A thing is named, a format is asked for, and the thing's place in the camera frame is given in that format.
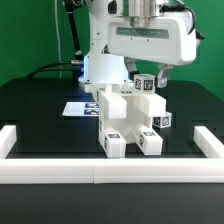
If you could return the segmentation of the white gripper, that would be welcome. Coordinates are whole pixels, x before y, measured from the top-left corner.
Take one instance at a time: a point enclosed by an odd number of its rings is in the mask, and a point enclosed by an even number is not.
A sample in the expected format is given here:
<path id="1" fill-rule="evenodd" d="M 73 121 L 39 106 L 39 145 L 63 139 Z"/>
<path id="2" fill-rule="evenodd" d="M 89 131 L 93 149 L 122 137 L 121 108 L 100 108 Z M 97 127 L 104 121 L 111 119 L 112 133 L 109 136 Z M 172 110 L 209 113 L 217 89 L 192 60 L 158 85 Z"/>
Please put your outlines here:
<path id="1" fill-rule="evenodd" d="M 162 63 L 157 87 L 165 88 L 172 65 L 186 65 L 196 58 L 196 31 L 189 33 L 191 27 L 190 14 L 154 17 L 148 27 L 131 27 L 128 19 L 117 18 L 109 24 L 108 48 L 111 54 L 125 57 L 130 78 L 139 73 L 135 59 Z"/>

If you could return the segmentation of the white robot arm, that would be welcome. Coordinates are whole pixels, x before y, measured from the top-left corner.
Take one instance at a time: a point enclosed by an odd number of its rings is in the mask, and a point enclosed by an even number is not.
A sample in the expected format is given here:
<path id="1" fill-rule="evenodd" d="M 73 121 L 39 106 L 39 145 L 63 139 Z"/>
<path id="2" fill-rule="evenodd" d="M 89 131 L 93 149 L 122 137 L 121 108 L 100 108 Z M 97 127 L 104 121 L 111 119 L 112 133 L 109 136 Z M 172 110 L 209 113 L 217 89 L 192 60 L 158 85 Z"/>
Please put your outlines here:
<path id="1" fill-rule="evenodd" d="M 203 36 L 194 11 L 181 0 L 83 0 L 90 22 L 84 80 L 122 84 L 137 72 L 136 60 L 155 62 L 164 88 L 175 66 L 192 63 Z"/>

